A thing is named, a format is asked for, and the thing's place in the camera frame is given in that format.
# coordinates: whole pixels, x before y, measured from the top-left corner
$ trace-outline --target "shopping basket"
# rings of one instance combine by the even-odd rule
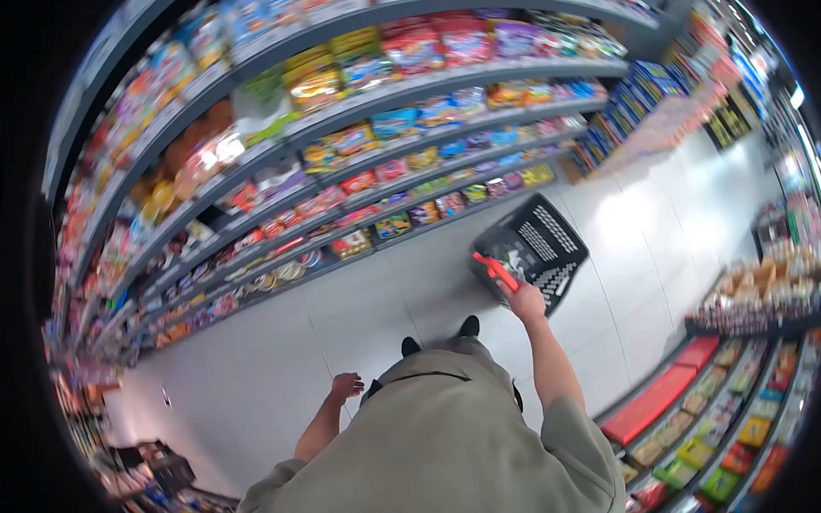
[[[470,268],[505,306],[496,285],[496,280],[506,278],[505,272],[536,285],[544,297],[544,315],[549,317],[567,296],[588,255],[587,246],[565,218],[544,196],[534,194],[474,240]]]

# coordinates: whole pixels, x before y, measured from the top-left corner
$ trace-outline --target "white floor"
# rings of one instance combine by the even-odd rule
[[[650,169],[541,190],[591,254],[550,319],[591,415],[681,340],[683,314],[724,263],[754,255],[750,223],[778,194],[761,148],[752,135],[719,155],[700,132]],[[525,330],[465,266],[471,241],[517,204],[416,237],[140,362],[106,398],[118,441],[162,438],[189,458],[199,486],[242,497],[291,456],[333,375],[356,371],[370,383],[400,358],[403,337],[451,336],[469,314],[538,429]],[[343,427],[358,401],[348,401]]]

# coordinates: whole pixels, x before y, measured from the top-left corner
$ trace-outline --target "red box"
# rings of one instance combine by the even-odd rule
[[[696,370],[701,370],[717,347],[718,337],[697,337],[690,343],[687,349],[678,355],[675,363],[679,365],[689,365],[695,367]]]
[[[673,365],[640,396],[607,419],[602,424],[602,433],[622,446],[627,445],[664,413],[697,373],[693,367]]]

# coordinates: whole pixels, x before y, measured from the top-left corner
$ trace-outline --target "foot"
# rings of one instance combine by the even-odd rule
[[[459,328],[459,337],[478,337],[479,336],[479,318],[475,315],[469,316],[462,323]]]
[[[405,340],[402,341],[402,358],[418,353],[421,350],[422,348],[419,347],[419,344],[413,337],[405,337]]]

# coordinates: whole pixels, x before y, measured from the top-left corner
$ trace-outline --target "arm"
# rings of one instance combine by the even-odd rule
[[[511,291],[502,282],[497,282],[497,285],[507,297],[511,310],[527,330],[530,349],[533,351],[533,383],[542,402],[542,410],[547,411],[557,397],[564,395],[576,399],[584,410],[585,398],[581,393],[576,373],[553,332],[550,331],[548,319],[544,317],[544,298],[541,291],[524,282],[519,284],[519,290],[516,292]]]
[[[365,389],[361,379],[357,373],[343,373],[333,379],[331,392],[296,443],[295,458],[313,460],[339,434],[340,411],[348,397],[358,396]]]

